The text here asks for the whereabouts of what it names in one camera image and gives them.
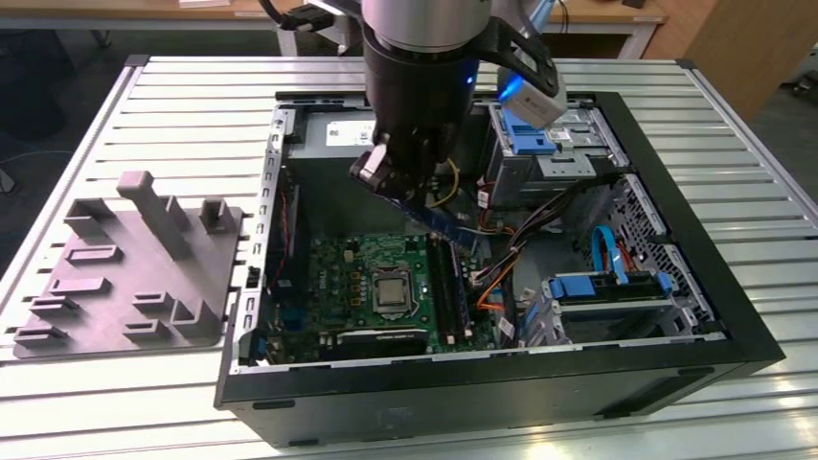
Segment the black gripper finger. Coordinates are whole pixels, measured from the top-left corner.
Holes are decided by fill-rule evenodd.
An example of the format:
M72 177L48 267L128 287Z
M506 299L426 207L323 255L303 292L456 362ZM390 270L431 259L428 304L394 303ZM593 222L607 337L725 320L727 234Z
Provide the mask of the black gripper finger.
M406 199L410 192L410 178L395 167L386 144L367 150L352 163L348 175L367 191L390 199Z

